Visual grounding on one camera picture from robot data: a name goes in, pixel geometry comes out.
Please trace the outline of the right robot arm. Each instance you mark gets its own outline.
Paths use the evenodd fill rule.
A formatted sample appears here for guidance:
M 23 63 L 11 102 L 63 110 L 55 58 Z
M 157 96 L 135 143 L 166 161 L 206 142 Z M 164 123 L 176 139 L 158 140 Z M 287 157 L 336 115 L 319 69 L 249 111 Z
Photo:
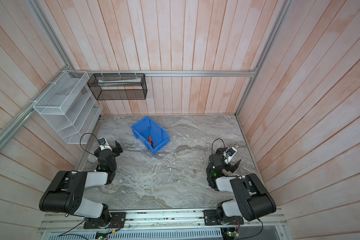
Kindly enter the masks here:
M 276 203 L 256 174 L 228 176 L 234 173 L 240 162 L 231 164 L 237 153 L 235 148 L 218 148 L 209 156 L 206 167 L 209 187 L 217 192 L 233 193 L 232 200 L 218 204 L 212 211 L 205 211 L 206 225 L 242 224 L 275 213 Z

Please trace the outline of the orange handled screwdriver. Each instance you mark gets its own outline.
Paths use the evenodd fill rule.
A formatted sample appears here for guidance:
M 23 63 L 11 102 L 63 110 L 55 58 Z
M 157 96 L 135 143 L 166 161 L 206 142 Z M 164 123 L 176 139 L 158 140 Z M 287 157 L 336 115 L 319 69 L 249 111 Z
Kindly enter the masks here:
M 151 135 L 151 128 L 150 127 L 148 127 L 148 132 L 149 132 L 148 141 L 149 141 L 150 146 L 153 148 L 154 144 L 153 144 L 153 138 L 152 138 L 152 135 Z

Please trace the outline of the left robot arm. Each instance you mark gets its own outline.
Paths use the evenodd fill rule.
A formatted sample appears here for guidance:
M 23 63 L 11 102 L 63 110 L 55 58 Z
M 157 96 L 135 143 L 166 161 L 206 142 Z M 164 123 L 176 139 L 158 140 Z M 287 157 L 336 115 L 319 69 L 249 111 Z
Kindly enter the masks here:
M 96 169 L 91 172 L 59 171 L 40 199 L 41 211 L 82 217 L 86 228 L 112 225 L 108 205 L 84 198 L 84 190 L 112 183 L 117 170 L 116 157 L 123 150 L 118 142 L 110 145 L 105 138 L 98 142 L 99 147 L 94 152 L 98 161 Z

